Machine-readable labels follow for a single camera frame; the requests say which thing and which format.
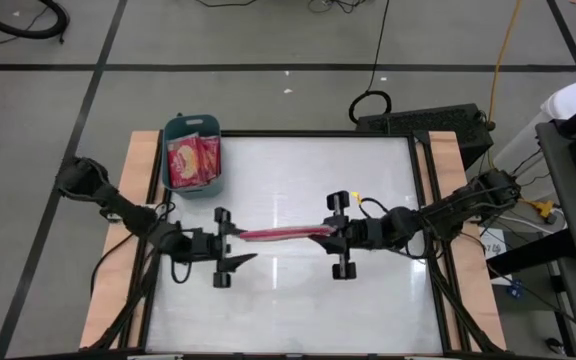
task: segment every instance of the snack bag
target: snack bag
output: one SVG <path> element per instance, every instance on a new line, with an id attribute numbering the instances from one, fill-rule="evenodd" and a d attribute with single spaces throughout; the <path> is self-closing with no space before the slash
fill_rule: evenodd
<path id="1" fill-rule="evenodd" d="M 173 187 L 204 185 L 203 145 L 197 133 L 169 140 L 168 167 Z"/>
<path id="2" fill-rule="evenodd" d="M 220 147 L 219 136 L 207 136 L 201 138 L 201 143 L 204 149 L 204 175 L 206 181 L 212 180 L 219 175 L 221 169 L 220 164 Z"/>

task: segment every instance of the teal basket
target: teal basket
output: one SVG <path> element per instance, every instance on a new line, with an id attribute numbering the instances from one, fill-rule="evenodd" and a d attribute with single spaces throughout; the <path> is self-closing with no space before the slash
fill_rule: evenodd
<path id="1" fill-rule="evenodd" d="M 197 199 L 212 197 L 221 192 L 224 188 L 223 166 L 219 166 L 221 173 L 212 179 L 208 185 L 189 186 L 184 188 L 173 188 L 170 184 L 170 174 L 168 172 L 168 140 L 174 140 L 182 136 L 199 133 L 199 136 L 219 136 L 221 140 L 221 130 L 219 122 L 210 115 L 177 116 L 168 121 L 164 128 L 161 146 L 161 181 L 164 186 L 172 192 L 179 194 L 186 199 Z M 223 158 L 223 147 L 219 149 L 219 161 Z"/>

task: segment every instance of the wooden board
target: wooden board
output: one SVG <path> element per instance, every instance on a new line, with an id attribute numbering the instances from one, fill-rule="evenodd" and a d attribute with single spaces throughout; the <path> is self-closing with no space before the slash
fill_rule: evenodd
<path id="1" fill-rule="evenodd" d="M 446 197 L 467 183 L 457 138 L 453 132 L 431 132 L 430 144 L 440 193 L 442 197 Z M 476 225 L 464 224 L 463 232 L 479 239 Z M 462 303 L 490 340 L 505 349 L 506 341 L 481 246 L 462 235 L 452 242 L 452 252 Z M 458 338 L 458 335 L 450 333 L 450 338 L 452 343 L 452 339 Z M 473 350 L 477 349 L 472 340 L 471 347 Z M 453 348 L 459 349 L 459 346 L 453 345 Z"/>
<path id="2" fill-rule="evenodd" d="M 134 203 L 145 203 L 146 201 L 157 148 L 157 137 L 157 131 L 134 132 L 132 134 L 119 190 Z M 455 134 L 452 132 L 432 132 L 430 139 L 440 192 L 442 197 L 445 197 L 466 184 L 459 146 Z M 426 162 L 423 157 L 423 150 L 419 152 L 420 149 L 421 147 L 418 147 L 424 193 L 431 194 Z M 158 198 L 162 197 L 163 191 L 160 187 Z M 432 199 L 430 195 L 426 195 L 426 198 L 427 201 Z M 479 238 L 477 227 L 474 225 L 464 225 L 464 233 Z M 126 235 L 127 231 L 123 225 L 111 225 L 106 237 L 104 253 Z M 505 348 L 501 322 L 481 247 L 475 244 L 472 239 L 461 236 L 453 241 L 452 250 L 464 306 L 490 339 L 497 346 Z M 95 342 L 123 307 L 128 292 L 135 251 L 136 241 L 129 242 L 109 257 L 99 269 L 95 292 L 91 299 L 82 335 L 82 347 Z M 459 349 L 454 311 L 447 302 L 444 303 L 451 347 Z M 143 306 L 140 305 L 135 311 L 133 319 L 130 346 L 137 344 L 142 314 Z"/>
<path id="3" fill-rule="evenodd" d="M 137 131 L 133 132 L 130 138 L 118 189 L 126 199 L 135 204 L 146 203 L 158 135 L 157 131 Z M 128 234 L 123 224 L 110 225 L 103 253 L 105 254 Z M 97 341 L 124 306 L 136 250 L 135 238 L 117 249 L 100 266 L 80 347 L 90 346 Z"/>

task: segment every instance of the red packaging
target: red packaging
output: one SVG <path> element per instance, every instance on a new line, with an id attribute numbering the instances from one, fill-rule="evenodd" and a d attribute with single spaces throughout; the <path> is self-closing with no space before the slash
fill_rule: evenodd
<path id="1" fill-rule="evenodd" d="M 221 172 L 219 136 L 202 137 L 204 148 L 204 175 L 206 180 L 212 180 Z"/>
<path id="2" fill-rule="evenodd" d="M 197 133 L 169 140 L 168 169 L 174 188 L 206 184 L 203 171 L 204 148 Z"/>
<path id="3" fill-rule="evenodd" d="M 310 236 L 328 236 L 336 230 L 328 225 L 288 226 L 267 230 L 244 231 L 237 236 L 245 241 L 280 241 L 303 239 Z"/>

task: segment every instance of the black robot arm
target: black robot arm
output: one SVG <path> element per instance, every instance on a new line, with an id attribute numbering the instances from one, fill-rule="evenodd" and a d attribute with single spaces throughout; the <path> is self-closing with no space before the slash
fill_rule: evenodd
<path id="1" fill-rule="evenodd" d="M 329 254 L 339 254 L 333 266 L 334 279 L 354 279 L 355 264 L 349 261 L 350 249 L 400 250 L 421 230 L 437 240 L 450 241 L 461 233 L 464 221 L 480 216 L 482 221 L 511 209 L 521 187 L 505 171 L 490 170 L 473 178 L 466 186 L 420 210 L 396 207 L 380 219 L 349 220 L 346 191 L 331 194 L 328 208 L 334 212 L 324 223 L 338 229 L 329 237 L 312 237 Z"/>
<path id="2" fill-rule="evenodd" d="M 230 246 L 226 235 L 236 235 L 241 230 L 231 222 L 230 212 L 215 209 L 214 220 L 218 224 L 217 234 L 203 232 L 200 228 L 182 229 L 181 224 L 160 221 L 154 209 L 138 206 L 121 196 L 119 190 L 108 181 L 108 172 L 92 159 L 73 158 L 57 175 L 57 190 L 62 196 L 101 206 L 100 214 L 106 217 L 119 215 L 126 229 L 142 239 L 147 239 L 162 254 L 169 255 L 175 262 L 216 262 L 213 285 L 228 288 L 230 274 L 256 254 L 228 257 Z"/>

